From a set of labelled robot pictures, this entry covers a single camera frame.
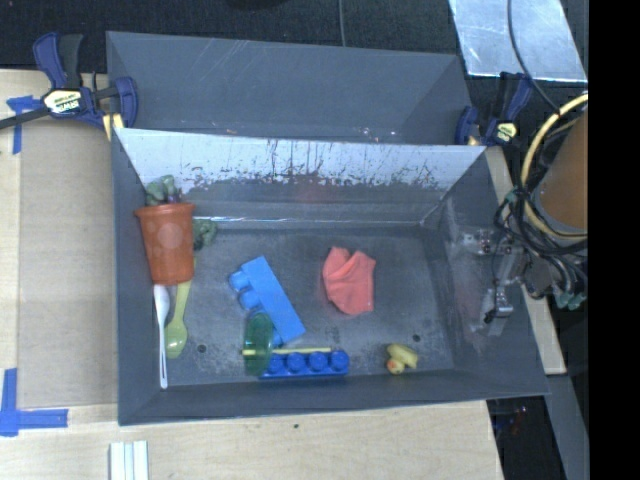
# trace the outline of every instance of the red cloth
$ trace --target red cloth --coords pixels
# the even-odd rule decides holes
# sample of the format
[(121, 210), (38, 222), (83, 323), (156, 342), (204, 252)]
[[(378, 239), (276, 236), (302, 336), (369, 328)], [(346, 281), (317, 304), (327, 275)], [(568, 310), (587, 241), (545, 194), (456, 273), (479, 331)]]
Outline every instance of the red cloth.
[(329, 300), (340, 311), (357, 315), (373, 311), (373, 269), (376, 261), (356, 251), (332, 247), (322, 268)]

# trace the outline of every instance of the blue toy bar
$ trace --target blue toy bar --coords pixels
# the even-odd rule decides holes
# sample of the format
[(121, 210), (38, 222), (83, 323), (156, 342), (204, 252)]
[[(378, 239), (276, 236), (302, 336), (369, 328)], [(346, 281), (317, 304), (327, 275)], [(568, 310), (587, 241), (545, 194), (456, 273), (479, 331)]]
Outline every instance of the blue toy bar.
[(261, 379), (320, 377), (349, 373), (349, 355), (344, 350), (301, 354), (273, 354)]

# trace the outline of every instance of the yellow object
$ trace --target yellow object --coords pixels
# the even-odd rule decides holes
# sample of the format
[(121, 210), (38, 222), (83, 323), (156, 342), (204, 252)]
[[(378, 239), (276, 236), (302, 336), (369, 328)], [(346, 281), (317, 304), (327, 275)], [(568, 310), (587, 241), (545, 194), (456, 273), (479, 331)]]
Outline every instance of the yellow object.
[(418, 354), (409, 347), (400, 345), (399, 343), (392, 343), (387, 347), (387, 352), (391, 356), (391, 359), (402, 363), (404, 366), (415, 368), (418, 365)]
[(391, 358), (387, 361), (387, 370), (393, 375), (400, 375), (404, 371), (404, 363)]
[[(287, 355), (297, 352), (298, 354), (311, 354), (313, 352), (331, 352), (333, 349), (331, 347), (316, 347), (316, 348), (274, 348), (271, 353), (272, 354), (280, 354)], [(242, 349), (243, 356), (255, 356), (257, 351), (252, 348), (243, 348)]]
[(102, 123), (104, 125), (104, 130), (107, 132), (107, 140), (111, 142), (111, 128), (115, 126), (116, 128), (124, 128), (124, 121), (122, 120), (122, 116), (118, 113), (116, 114), (106, 114), (102, 118)]

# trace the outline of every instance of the clamp handle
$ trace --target clamp handle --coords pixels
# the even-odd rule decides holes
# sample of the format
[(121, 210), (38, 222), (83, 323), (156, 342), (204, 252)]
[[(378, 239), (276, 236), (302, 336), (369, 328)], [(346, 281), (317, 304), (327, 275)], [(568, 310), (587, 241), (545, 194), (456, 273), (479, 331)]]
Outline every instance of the clamp handle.
[(47, 75), (52, 89), (82, 85), (78, 74), (78, 50), (82, 37), (80, 34), (61, 37), (57, 32), (49, 32), (33, 44), (33, 56), (38, 69)]

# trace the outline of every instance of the plastic cup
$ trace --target plastic cup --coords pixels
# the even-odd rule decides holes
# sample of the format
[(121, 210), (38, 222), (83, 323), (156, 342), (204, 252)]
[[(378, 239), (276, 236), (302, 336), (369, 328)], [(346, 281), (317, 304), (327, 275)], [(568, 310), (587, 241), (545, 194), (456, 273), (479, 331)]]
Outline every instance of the plastic cup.
[(144, 206), (134, 213), (155, 284), (174, 285), (193, 278), (193, 203)]

